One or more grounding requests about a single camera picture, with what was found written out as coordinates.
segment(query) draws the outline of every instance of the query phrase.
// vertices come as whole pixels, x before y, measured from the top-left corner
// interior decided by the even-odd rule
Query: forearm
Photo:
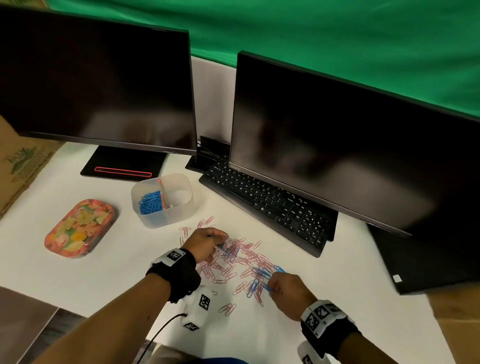
[[[351,333],[338,349],[337,358],[342,364],[397,364],[359,333]]]
[[[35,364],[131,364],[170,296],[170,284],[149,274],[50,346]]]

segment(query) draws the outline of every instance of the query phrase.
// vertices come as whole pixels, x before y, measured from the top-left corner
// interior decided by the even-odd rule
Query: black monitor screen
[[[0,49],[19,134],[196,151],[188,32],[1,6]]]
[[[232,166],[391,231],[478,194],[479,141],[473,119],[238,56]]]

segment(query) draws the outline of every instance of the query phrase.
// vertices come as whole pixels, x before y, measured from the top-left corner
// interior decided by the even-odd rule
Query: green curtain
[[[480,116],[479,0],[47,1],[187,29],[192,55],[230,66],[244,49]]]

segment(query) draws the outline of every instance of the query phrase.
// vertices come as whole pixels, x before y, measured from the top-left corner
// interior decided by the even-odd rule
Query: black wristband
[[[346,318],[336,320],[330,326],[328,326],[321,337],[316,338],[313,332],[302,321],[301,331],[307,341],[312,345],[315,351],[322,357],[325,353],[337,358],[338,349],[342,345],[343,341],[353,332],[361,332],[357,327]]]
[[[185,254],[180,258],[173,259],[174,263],[171,266],[160,261],[152,264],[146,273],[146,275],[155,273],[170,282],[170,297],[168,300],[171,303],[177,303],[186,295],[191,294],[200,286],[202,280],[198,272],[195,270],[196,261],[193,254],[186,249],[179,250],[183,251]],[[160,259],[164,256],[171,259],[171,254],[172,252],[165,253]]]

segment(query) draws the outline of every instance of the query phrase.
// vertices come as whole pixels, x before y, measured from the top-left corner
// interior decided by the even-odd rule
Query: keyboard
[[[338,212],[233,170],[227,159],[219,159],[199,182],[315,257],[334,239]]]

